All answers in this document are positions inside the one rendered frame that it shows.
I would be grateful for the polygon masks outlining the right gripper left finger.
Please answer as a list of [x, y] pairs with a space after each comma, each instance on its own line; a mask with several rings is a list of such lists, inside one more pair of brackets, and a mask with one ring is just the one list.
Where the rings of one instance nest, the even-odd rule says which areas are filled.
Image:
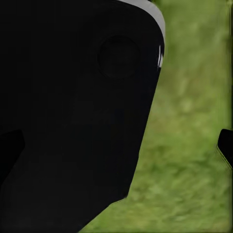
[[25, 149], [21, 129], [0, 134], [0, 188]]

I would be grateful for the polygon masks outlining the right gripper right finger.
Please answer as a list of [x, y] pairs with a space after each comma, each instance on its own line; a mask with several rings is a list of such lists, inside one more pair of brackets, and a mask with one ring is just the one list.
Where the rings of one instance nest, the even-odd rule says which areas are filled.
[[217, 146], [233, 168], [233, 131], [222, 129]]

